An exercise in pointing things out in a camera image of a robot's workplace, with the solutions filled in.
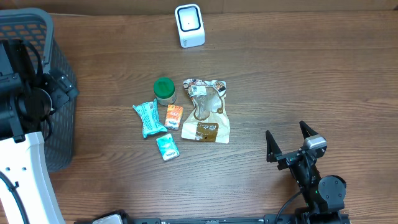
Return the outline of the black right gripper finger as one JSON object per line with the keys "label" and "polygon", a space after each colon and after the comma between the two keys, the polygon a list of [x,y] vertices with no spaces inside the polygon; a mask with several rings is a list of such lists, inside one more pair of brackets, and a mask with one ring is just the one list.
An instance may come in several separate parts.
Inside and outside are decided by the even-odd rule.
{"label": "black right gripper finger", "polygon": [[309,138],[309,137],[312,137],[312,136],[315,136],[315,135],[318,134],[316,131],[314,131],[314,130],[313,130],[306,122],[304,122],[304,121],[300,121],[300,122],[299,122],[299,125],[300,125],[300,129],[301,129],[301,132],[302,132],[302,135],[303,135],[303,138],[304,138],[304,139]]}
{"label": "black right gripper finger", "polygon": [[266,131],[267,143],[267,162],[277,162],[277,158],[282,155],[282,151],[277,145],[273,135],[270,131]]}

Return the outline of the beige clear snack pouch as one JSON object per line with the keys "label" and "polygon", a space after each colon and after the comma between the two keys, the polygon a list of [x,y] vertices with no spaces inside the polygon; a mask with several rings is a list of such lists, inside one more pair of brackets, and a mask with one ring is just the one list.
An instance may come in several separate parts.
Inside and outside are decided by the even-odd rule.
{"label": "beige clear snack pouch", "polygon": [[226,82],[186,79],[183,88],[193,103],[193,111],[182,125],[184,139],[229,143],[230,122],[225,109]]}

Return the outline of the teal white packet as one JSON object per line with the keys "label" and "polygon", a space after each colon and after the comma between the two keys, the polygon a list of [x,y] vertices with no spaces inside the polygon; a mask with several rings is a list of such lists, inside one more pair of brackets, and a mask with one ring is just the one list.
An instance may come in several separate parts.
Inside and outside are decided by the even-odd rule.
{"label": "teal white packet", "polygon": [[167,128],[160,122],[156,98],[140,105],[133,105],[132,108],[142,120],[142,135],[144,139],[150,135],[167,132]]}

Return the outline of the teal Kleenex tissue pack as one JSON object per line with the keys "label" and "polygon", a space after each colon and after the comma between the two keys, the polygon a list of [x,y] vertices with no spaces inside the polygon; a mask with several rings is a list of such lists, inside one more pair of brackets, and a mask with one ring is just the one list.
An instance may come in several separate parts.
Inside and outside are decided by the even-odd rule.
{"label": "teal Kleenex tissue pack", "polygon": [[180,155],[178,147],[170,133],[157,138],[156,143],[164,161],[174,159]]}

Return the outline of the orange tissue pack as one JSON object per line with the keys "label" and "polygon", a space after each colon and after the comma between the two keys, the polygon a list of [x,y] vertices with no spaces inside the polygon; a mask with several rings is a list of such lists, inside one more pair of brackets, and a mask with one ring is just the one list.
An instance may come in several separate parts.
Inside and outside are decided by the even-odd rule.
{"label": "orange tissue pack", "polygon": [[182,116],[183,116],[182,106],[168,105],[166,118],[165,118],[165,127],[173,130],[179,130]]}

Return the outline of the green lid white jar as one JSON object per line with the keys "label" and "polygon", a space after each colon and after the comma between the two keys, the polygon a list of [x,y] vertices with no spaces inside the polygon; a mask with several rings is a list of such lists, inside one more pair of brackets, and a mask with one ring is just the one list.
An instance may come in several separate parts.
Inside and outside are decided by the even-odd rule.
{"label": "green lid white jar", "polygon": [[157,101],[163,106],[174,104],[177,99],[175,84],[167,77],[162,77],[155,81],[154,93]]}

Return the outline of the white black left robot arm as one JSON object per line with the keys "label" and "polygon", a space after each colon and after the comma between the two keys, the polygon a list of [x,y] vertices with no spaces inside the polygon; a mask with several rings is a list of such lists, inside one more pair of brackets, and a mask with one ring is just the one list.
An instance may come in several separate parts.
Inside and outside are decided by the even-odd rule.
{"label": "white black left robot arm", "polygon": [[45,161],[51,115],[78,95],[66,73],[32,64],[21,39],[1,41],[1,204],[9,223],[64,223]]}

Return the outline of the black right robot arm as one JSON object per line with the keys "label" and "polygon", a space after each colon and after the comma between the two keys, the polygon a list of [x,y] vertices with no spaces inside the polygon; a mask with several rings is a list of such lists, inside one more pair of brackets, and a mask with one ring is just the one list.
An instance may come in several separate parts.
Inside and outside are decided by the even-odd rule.
{"label": "black right robot arm", "polygon": [[[326,139],[304,121],[299,122],[303,145],[294,152],[283,154],[270,131],[266,131],[267,162],[278,163],[279,170],[289,169],[299,187],[275,215],[265,215],[265,223],[349,223],[349,216],[341,214],[344,209],[346,182],[338,175],[322,177],[316,167],[317,160],[327,149]],[[306,206],[297,208],[293,215],[282,212],[299,195]]]}

